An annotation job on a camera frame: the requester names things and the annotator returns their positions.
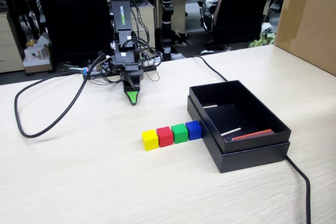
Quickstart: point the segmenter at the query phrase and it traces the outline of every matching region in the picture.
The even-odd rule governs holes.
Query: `wooden desk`
[[[312,223],[333,223],[336,77],[275,46],[205,58],[292,129],[288,155],[310,179]],[[220,174],[202,140],[144,151],[142,131],[191,120],[190,86],[222,81],[200,59],[164,62],[158,73],[159,82],[144,75],[136,106],[121,84],[87,83],[70,112],[36,139],[20,135],[13,106],[33,82],[0,86],[1,221],[305,223],[305,182],[286,161]],[[82,81],[63,77],[23,93],[26,132],[53,122]]]

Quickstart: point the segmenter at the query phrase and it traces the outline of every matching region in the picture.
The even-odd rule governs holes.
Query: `robotic arm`
[[[111,0],[113,11],[113,55],[96,65],[92,79],[97,78],[101,71],[105,75],[120,74],[124,92],[130,103],[136,105],[140,91],[140,81],[143,79],[144,69],[137,44],[132,41],[132,19],[130,0]],[[155,70],[156,66],[145,71]]]

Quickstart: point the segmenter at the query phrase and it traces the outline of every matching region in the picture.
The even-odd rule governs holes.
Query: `open box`
[[[216,105],[214,108],[203,108]],[[291,130],[239,81],[190,87],[188,112],[220,172],[284,160]],[[221,136],[221,133],[241,128]],[[232,141],[233,137],[271,129],[273,135]]]

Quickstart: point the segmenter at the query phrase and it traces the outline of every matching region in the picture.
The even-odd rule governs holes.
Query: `power cord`
[[[219,72],[217,72],[215,69],[213,69],[202,56],[194,55],[190,58],[201,58],[203,62],[216,74],[218,74],[224,81],[227,81]],[[304,178],[306,182],[306,223],[311,224],[311,214],[310,214],[310,182],[309,178],[294,164],[294,162],[286,155],[287,161],[293,166],[293,168]]]
[[[74,105],[74,103],[77,101],[79,95],[81,94],[86,82],[89,80],[89,77],[90,77],[90,74],[92,72],[92,70],[94,69],[94,67],[97,65],[97,63],[99,62],[99,60],[104,57],[104,54],[102,54],[101,52],[99,52],[98,54],[98,58],[92,63],[92,65],[90,66],[89,70],[88,70],[88,73],[87,75],[85,76],[84,78],[84,81],[82,83],[82,85],[80,86],[77,94],[75,95],[74,99],[72,100],[72,102],[69,104],[69,106],[64,110],[64,112],[51,124],[49,125],[48,127],[46,127],[44,130],[40,131],[39,133],[36,133],[36,134],[33,134],[33,135],[28,135],[27,133],[24,132],[23,128],[22,128],[22,125],[21,125],[21,122],[20,122],[20,117],[19,117],[19,113],[18,113],[18,109],[17,109],[17,101],[18,101],[18,98],[19,96],[24,92],[26,91],[27,89],[35,86],[35,85],[38,85],[44,81],[47,81],[49,79],[52,79],[54,77],[60,77],[60,76],[67,76],[67,75],[70,75],[70,74],[75,74],[75,73],[81,73],[80,71],[68,71],[68,72],[63,72],[63,73],[59,73],[59,74],[55,74],[53,76],[50,76],[50,77],[47,77],[47,78],[44,78],[40,81],[37,81],[27,87],[25,87],[24,89],[22,89],[20,92],[18,92],[18,94],[15,96],[15,100],[14,100],[14,111],[15,111],[15,118],[16,118],[16,122],[17,122],[17,126],[21,132],[21,134],[26,137],[26,138],[35,138],[35,137],[38,137],[38,136],[41,136],[43,135],[44,133],[46,133],[47,131],[49,131],[51,128],[53,128],[68,112],[69,110],[71,109],[71,107]]]

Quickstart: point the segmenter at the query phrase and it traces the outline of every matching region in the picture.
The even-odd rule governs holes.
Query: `office chair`
[[[107,0],[40,1],[54,58],[78,62],[110,49],[113,28]]]
[[[248,42],[258,39],[261,32],[262,12],[267,0],[222,0],[216,25],[214,18],[204,18],[204,4],[198,2],[201,22],[204,30],[213,38],[212,43],[205,44],[207,49],[214,45],[222,50],[223,45]]]

